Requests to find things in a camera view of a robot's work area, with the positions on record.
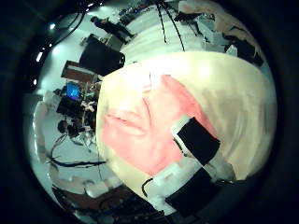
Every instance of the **ceiling light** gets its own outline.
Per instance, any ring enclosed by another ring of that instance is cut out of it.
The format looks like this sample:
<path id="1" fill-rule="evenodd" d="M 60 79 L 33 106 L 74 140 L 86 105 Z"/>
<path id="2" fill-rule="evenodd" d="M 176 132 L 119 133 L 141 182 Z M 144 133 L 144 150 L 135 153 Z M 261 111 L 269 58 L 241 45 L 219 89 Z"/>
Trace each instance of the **ceiling light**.
<path id="1" fill-rule="evenodd" d="M 36 61 L 39 62 L 41 56 L 43 55 L 43 52 L 39 52 L 37 57 L 36 57 Z"/>
<path id="2" fill-rule="evenodd" d="M 52 30 L 52 29 L 54 29 L 55 28 L 55 24 L 54 23 L 52 23 L 51 25 L 50 25 L 50 29 Z"/>

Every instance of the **blue screen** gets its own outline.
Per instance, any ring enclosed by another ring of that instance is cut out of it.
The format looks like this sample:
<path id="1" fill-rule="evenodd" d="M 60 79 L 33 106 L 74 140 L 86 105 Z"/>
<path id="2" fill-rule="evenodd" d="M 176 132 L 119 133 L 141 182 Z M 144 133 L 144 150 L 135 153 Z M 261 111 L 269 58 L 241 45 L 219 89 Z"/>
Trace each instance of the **blue screen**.
<path id="1" fill-rule="evenodd" d="M 79 88 L 76 84 L 68 83 L 66 85 L 66 95 L 73 100 L 78 100 Z"/>

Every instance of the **cable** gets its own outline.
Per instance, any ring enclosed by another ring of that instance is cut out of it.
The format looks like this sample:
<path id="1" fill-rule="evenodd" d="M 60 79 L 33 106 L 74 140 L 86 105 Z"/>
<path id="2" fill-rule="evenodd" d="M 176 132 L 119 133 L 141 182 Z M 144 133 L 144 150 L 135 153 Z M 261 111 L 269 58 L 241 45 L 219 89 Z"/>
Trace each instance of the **cable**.
<path id="1" fill-rule="evenodd" d="M 97 161 L 100 162 L 100 152 L 99 152 L 98 149 L 96 149 L 96 150 L 97 150 Z M 102 175 L 101 175 L 100 165 L 97 165 L 97 168 L 98 168 L 98 170 L 99 170 L 100 178 L 101 178 L 101 180 L 103 180 Z"/>
<path id="2" fill-rule="evenodd" d="M 152 180 L 152 178 L 146 180 L 146 182 L 144 182 L 144 183 L 142 184 L 142 186 L 141 186 L 142 192 L 143 192 L 143 194 L 144 194 L 146 197 L 148 197 L 148 194 L 147 194 L 147 192 L 144 190 L 144 187 L 145 187 L 146 184 L 148 184 L 151 180 Z"/>
<path id="3" fill-rule="evenodd" d="M 76 167 L 76 168 L 90 168 L 96 165 L 101 165 L 106 163 L 105 161 L 75 161 L 75 162 L 60 162 L 55 160 L 53 157 L 53 151 L 54 149 L 59 146 L 67 137 L 67 133 L 64 133 L 61 135 L 54 143 L 54 146 L 50 150 L 50 162 L 55 163 L 57 165 L 63 166 L 63 167 Z"/>

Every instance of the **desk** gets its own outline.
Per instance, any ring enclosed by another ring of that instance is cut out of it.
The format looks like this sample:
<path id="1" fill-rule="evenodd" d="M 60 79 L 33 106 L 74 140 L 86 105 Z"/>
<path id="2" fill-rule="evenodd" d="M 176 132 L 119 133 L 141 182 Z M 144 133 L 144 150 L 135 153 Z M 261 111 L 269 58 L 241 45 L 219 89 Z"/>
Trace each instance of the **desk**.
<path id="1" fill-rule="evenodd" d="M 138 85 L 151 73 L 152 82 L 169 74 L 201 105 L 221 140 L 224 158 L 237 179 L 257 172 L 267 160 L 276 128 L 277 103 L 273 83 L 260 70 L 236 57 L 217 52 L 180 52 L 119 69 L 103 79 L 96 116 L 96 138 L 107 165 L 140 197 L 150 178 L 101 141 L 110 108 L 130 109 Z"/>

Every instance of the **black cable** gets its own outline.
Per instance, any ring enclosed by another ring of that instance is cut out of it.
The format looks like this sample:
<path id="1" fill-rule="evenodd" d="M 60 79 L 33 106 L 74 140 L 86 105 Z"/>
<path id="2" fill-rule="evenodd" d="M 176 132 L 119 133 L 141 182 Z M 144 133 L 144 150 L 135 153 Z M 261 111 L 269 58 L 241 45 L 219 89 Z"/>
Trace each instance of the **black cable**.
<path id="1" fill-rule="evenodd" d="M 99 152 L 98 149 L 97 149 L 97 161 L 100 162 L 100 152 Z M 98 168 L 98 170 L 99 170 L 100 178 L 101 178 L 101 180 L 103 180 L 102 175 L 101 175 L 100 164 L 97 165 L 97 168 Z"/>
<path id="2" fill-rule="evenodd" d="M 180 33 L 178 31 L 178 28 L 174 22 L 174 20 L 172 19 L 172 16 L 170 14 L 170 12 L 168 11 L 168 7 L 169 7 L 169 4 L 167 4 L 165 1 L 163 0 L 152 0 L 154 2 L 154 4 L 156 5 L 156 7 L 158 8 L 158 11 L 159 11 L 159 16 L 160 16 L 160 19 L 161 19 L 161 23 L 162 23 L 162 27 L 163 27 L 163 31 L 164 31 L 164 24 L 163 24 L 163 20 L 162 20 L 162 15 L 161 15 L 161 10 L 160 10 L 160 6 L 166 11 L 166 14 L 168 15 L 170 21 L 173 23 L 173 25 L 175 26 L 176 28 L 176 31 L 177 31 L 177 34 L 178 34 L 178 38 L 179 38 L 179 41 L 180 41 L 180 44 L 183 48 L 183 51 L 185 51 L 185 48 L 184 48 L 184 44 L 183 44 L 183 41 L 181 40 L 181 37 L 180 37 Z M 165 31 L 164 31 L 164 42 L 166 43 L 166 37 L 165 37 Z"/>
<path id="3" fill-rule="evenodd" d="M 75 161 L 75 162 L 61 162 L 61 161 L 57 161 L 55 160 L 55 158 L 53 157 L 53 151 L 54 149 L 59 146 L 67 137 L 67 133 L 64 133 L 62 136 L 60 136 L 56 141 L 54 146 L 52 147 L 51 151 L 50 151 L 50 162 L 57 164 L 59 166 L 63 166 L 63 167 L 76 167 L 76 168 L 89 168 L 89 167 L 93 167 L 96 165 L 101 165 L 106 163 L 105 161 Z"/>
<path id="4" fill-rule="evenodd" d="M 148 197 L 148 194 L 147 194 L 147 192 L 144 190 L 144 187 L 145 187 L 146 184 L 148 184 L 151 180 L 152 180 L 152 178 L 146 180 L 146 182 L 144 182 L 144 183 L 142 184 L 142 186 L 141 186 L 142 192 L 143 192 L 144 196 L 146 196 L 146 197 Z"/>
<path id="5" fill-rule="evenodd" d="M 78 24 L 74 27 L 74 29 L 72 31 L 70 31 L 66 36 L 64 36 L 63 38 L 61 38 L 59 41 L 57 41 L 56 43 L 53 44 L 53 47 L 60 44 L 62 41 L 64 41 L 66 38 L 68 38 L 71 34 L 73 34 L 77 28 L 81 25 L 83 19 L 85 17 L 85 11 L 82 10 L 81 12 L 81 18 L 80 21 L 78 22 Z"/>

